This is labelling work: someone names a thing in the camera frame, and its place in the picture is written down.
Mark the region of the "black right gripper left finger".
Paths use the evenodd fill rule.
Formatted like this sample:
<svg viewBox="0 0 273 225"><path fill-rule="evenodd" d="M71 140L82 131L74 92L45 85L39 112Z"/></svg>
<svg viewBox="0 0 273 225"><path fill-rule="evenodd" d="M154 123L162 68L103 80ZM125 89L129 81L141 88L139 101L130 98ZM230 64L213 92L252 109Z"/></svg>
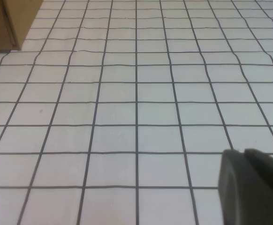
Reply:
<svg viewBox="0 0 273 225"><path fill-rule="evenodd" d="M273 225L273 201L247 202L244 178L249 168L244 152L225 150L221 157L218 192L226 225Z"/></svg>

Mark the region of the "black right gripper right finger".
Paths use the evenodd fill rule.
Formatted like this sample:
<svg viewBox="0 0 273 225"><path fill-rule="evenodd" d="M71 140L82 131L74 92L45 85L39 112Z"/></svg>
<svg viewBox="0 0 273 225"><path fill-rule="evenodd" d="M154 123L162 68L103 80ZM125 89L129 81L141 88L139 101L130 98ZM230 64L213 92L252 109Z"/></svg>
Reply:
<svg viewBox="0 0 273 225"><path fill-rule="evenodd" d="M243 155L249 166L244 178L244 200L273 201L273 157L257 149L246 149Z"/></svg>

